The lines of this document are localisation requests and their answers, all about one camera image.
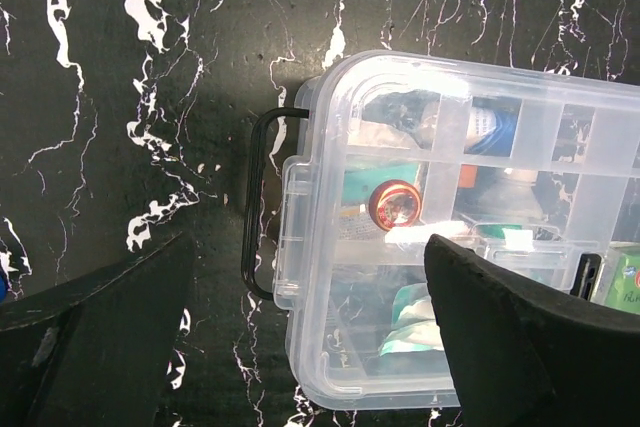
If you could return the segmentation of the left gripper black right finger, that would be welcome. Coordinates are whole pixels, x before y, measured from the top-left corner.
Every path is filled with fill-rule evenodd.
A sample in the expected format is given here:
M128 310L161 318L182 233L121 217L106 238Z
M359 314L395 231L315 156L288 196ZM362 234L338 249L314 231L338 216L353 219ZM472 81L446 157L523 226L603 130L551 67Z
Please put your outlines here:
M427 287L466 426L636 426L639 318L439 235Z

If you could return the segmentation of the clear box lid black handle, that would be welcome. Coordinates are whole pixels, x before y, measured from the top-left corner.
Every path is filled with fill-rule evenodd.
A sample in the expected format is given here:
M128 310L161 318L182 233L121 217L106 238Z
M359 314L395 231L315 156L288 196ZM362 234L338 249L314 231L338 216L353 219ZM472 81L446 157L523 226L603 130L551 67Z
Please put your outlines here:
M471 155L474 97L516 99L508 157ZM635 86L408 53L369 51L306 81L297 153L283 169L273 280L296 381L331 410L453 407L458 399L423 267L438 234L603 305L621 249L639 249ZM410 227L341 207L344 172L420 163ZM459 189L462 165L478 168Z

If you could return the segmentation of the teal packet with round item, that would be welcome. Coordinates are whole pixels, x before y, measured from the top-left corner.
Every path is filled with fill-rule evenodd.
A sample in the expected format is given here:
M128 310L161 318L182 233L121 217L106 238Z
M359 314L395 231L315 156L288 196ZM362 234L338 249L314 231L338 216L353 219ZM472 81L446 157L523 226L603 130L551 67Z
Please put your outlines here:
M344 172L341 207L368 204L373 192L383 183L390 181L413 185L423 204L421 175L425 170L420 163L391 163L365 167L353 167Z

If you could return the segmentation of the blue white tube bottle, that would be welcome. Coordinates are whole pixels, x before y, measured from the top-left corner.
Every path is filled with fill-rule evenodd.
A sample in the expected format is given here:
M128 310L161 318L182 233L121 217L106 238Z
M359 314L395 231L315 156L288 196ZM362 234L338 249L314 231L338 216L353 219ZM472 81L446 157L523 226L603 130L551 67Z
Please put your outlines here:
M465 152L508 157L515 137L520 104L516 99L474 97L470 110Z

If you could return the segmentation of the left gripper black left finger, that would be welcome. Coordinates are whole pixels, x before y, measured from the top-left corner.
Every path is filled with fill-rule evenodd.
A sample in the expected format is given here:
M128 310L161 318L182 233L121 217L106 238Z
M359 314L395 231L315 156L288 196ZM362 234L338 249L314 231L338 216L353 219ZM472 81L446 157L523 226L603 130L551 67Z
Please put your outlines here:
M2 425L153 425L194 259L191 236L178 234L3 304Z

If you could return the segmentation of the green small box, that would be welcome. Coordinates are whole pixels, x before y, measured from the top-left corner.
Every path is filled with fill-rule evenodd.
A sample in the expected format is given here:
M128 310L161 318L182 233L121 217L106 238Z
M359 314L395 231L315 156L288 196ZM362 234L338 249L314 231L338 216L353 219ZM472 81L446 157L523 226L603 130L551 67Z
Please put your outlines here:
M613 272L603 305L619 311L639 314L639 249L618 251L618 262Z

